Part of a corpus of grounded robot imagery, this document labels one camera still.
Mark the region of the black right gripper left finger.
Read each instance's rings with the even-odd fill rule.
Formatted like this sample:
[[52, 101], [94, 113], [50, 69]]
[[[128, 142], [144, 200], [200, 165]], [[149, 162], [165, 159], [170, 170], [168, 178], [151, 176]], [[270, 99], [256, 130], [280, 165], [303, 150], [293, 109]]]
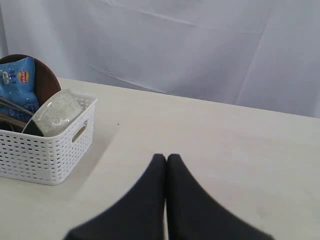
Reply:
[[166, 159], [154, 154], [134, 186], [109, 209], [71, 229], [67, 240], [163, 240]]

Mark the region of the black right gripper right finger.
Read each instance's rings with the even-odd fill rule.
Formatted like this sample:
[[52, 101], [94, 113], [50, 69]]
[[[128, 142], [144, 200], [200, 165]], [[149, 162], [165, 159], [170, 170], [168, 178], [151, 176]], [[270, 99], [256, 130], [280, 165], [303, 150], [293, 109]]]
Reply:
[[271, 240], [214, 200], [179, 154], [166, 163], [166, 215], [171, 240]]

